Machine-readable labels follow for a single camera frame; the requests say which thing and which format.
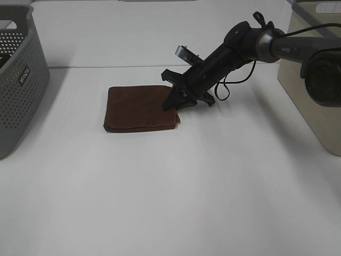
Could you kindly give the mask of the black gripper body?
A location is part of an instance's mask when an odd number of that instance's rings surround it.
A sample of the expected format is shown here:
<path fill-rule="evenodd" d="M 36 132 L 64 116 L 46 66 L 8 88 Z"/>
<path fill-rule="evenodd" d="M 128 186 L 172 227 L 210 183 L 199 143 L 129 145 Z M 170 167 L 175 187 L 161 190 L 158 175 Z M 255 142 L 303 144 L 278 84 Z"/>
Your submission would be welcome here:
<path fill-rule="evenodd" d="M 163 81 L 172 83 L 172 86 L 179 86 L 186 93 L 186 97 L 212 106 L 215 99 L 208 90 L 246 63 L 247 59 L 237 51 L 221 44 L 202 63 L 190 66 L 183 74 L 166 69 L 161 77 Z"/>

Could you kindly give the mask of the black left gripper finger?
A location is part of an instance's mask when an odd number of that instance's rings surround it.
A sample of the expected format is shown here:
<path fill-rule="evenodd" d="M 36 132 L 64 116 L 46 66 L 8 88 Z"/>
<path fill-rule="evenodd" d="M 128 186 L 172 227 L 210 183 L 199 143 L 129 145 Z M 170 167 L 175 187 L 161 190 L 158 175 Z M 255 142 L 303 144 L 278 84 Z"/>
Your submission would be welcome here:
<path fill-rule="evenodd" d="M 172 89 L 163 103 L 163 111 L 171 109 L 180 110 L 186 107 L 186 93 L 177 85 L 173 85 Z"/>

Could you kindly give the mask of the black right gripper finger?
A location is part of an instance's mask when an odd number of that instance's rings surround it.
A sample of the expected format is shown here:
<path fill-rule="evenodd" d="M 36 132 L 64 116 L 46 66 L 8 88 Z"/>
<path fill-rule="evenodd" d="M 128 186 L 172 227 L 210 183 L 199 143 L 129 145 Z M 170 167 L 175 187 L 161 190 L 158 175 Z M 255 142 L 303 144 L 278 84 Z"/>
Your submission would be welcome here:
<path fill-rule="evenodd" d="M 195 99 L 192 98 L 188 98 L 188 97 L 177 97 L 174 100 L 174 108 L 176 110 L 181 110 L 184 108 L 189 108 L 189 107 L 194 107 L 195 105 L 197 105 L 197 101 Z"/>

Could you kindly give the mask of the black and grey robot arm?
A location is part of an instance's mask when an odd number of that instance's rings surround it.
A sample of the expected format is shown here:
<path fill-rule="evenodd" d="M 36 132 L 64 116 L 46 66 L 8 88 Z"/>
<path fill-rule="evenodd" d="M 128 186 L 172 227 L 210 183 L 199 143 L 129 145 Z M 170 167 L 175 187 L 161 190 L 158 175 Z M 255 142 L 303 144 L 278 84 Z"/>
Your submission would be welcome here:
<path fill-rule="evenodd" d="M 227 85 L 227 75 L 242 66 L 258 61 L 275 63 L 285 59 L 301 64 L 300 78 L 310 98 L 324 107 L 340 107 L 340 38 L 332 36 L 300 37 L 300 33 L 339 23 L 325 23 L 292 33 L 284 33 L 273 22 L 265 22 L 260 12 L 253 17 L 260 24 L 252 28 L 247 21 L 235 25 L 223 43 L 205 59 L 199 58 L 185 46 L 176 55 L 190 68 L 183 74 L 166 69 L 161 77 L 172 84 L 163 110 L 192 107 L 198 101 L 209 106 L 215 98 L 208 93 L 212 87 Z"/>

